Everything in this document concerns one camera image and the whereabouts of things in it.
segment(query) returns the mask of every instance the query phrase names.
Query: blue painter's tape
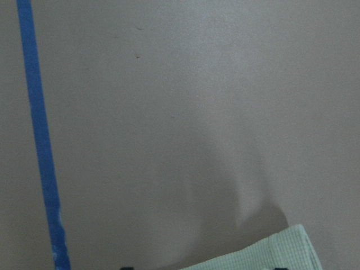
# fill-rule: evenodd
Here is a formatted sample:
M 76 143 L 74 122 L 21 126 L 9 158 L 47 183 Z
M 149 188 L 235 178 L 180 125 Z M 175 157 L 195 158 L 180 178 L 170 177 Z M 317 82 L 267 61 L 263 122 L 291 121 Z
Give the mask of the blue painter's tape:
M 31 118 L 33 120 L 35 144 L 53 259 L 56 270 L 70 270 L 70 260 L 65 245 L 65 231 L 60 218 L 60 199 L 57 191 L 55 167 L 52 160 L 30 0 L 17 0 L 17 10 L 19 14 Z

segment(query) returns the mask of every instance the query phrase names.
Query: blue tape strip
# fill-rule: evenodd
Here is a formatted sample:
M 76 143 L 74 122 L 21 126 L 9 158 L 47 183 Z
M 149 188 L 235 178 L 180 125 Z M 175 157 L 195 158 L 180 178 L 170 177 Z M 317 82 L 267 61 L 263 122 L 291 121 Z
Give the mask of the blue tape strip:
M 55 168 L 52 160 L 30 0 L 17 0 L 17 10 L 19 14 L 31 117 L 33 120 L 35 144 L 38 154 L 53 259 L 56 270 L 70 270 L 70 260 L 65 245 L 65 231 L 61 223 L 60 199 L 57 192 Z

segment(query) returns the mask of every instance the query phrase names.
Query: waffle-textured fabric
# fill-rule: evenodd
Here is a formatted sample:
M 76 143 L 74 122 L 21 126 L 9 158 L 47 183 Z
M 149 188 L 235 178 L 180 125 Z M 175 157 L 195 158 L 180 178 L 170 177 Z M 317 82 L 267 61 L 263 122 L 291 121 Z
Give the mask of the waffle-textured fabric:
M 318 256 L 302 225 L 275 233 L 238 252 L 220 256 L 182 270 L 322 270 Z

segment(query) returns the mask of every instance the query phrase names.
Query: light green cloth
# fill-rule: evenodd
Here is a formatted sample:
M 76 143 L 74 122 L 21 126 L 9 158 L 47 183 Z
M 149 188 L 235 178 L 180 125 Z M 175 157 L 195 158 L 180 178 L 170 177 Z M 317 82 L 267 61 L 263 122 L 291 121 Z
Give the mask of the light green cloth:
M 302 225 L 275 233 L 238 252 L 220 256 L 183 270 L 322 270 Z

